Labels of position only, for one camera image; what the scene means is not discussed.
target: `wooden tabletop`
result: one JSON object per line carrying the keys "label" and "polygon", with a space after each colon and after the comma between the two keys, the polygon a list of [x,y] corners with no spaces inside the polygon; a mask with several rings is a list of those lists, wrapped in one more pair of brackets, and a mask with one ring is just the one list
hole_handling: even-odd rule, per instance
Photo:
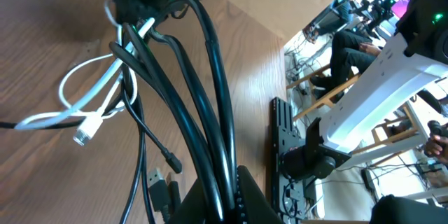
{"label": "wooden tabletop", "polygon": [[[0,120],[18,122],[35,113],[59,111],[57,87],[65,73],[87,59],[109,53],[116,37],[104,0],[0,0]],[[269,102],[285,99],[282,41],[226,0],[206,0],[215,24],[232,96],[237,161],[267,191]],[[168,19],[159,32],[177,37],[216,112],[216,98],[204,37],[194,13]],[[197,112],[173,52],[150,42],[157,60],[198,124]],[[113,59],[89,64],[74,74],[65,93],[79,99]],[[86,111],[102,102],[106,88]],[[184,195],[196,173],[180,130],[162,100],[139,79],[146,123],[183,163]],[[125,206],[137,161],[138,132],[127,112],[106,120],[81,147],[75,129],[17,132],[0,129],[0,223],[117,223]],[[171,171],[147,139],[148,170]],[[128,223],[145,223],[141,190]]]}

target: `white usb connector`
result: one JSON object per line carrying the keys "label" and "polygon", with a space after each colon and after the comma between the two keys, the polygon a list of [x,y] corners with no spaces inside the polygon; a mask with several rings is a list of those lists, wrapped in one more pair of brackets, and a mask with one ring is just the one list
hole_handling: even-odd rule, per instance
{"label": "white usb connector", "polygon": [[101,118],[100,113],[89,115],[84,119],[81,125],[79,125],[75,135],[73,136],[73,140],[81,146],[84,146],[93,138],[95,133],[97,133],[97,130],[102,123],[103,118]]}

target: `purple screen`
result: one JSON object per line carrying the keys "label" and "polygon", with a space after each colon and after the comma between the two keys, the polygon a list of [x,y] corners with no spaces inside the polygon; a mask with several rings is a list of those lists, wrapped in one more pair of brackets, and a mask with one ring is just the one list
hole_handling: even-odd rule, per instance
{"label": "purple screen", "polygon": [[407,10],[407,5],[410,0],[398,0],[393,6],[392,11],[397,15],[399,18],[401,18]]}

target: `person's hand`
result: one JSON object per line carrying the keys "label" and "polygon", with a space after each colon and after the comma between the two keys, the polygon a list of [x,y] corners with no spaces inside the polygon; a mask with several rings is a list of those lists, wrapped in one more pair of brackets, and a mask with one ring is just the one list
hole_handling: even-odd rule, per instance
{"label": "person's hand", "polygon": [[434,136],[425,144],[428,157],[436,157],[440,162],[448,164],[448,137]]}
{"label": "person's hand", "polygon": [[379,49],[376,45],[369,42],[359,44],[359,50],[361,52],[374,55],[375,57],[381,53],[381,49]]}

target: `green led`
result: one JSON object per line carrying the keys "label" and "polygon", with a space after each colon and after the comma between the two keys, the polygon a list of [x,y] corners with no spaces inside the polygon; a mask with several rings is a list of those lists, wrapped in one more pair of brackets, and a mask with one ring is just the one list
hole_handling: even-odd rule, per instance
{"label": "green led", "polygon": [[437,14],[435,14],[435,16],[434,16],[434,20],[433,20],[433,24],[435,24],[436,22],[439,22],[439,20],[440,20],[441,18],[443,18],[443,14],[441,14],[441,13],[437,13]]}

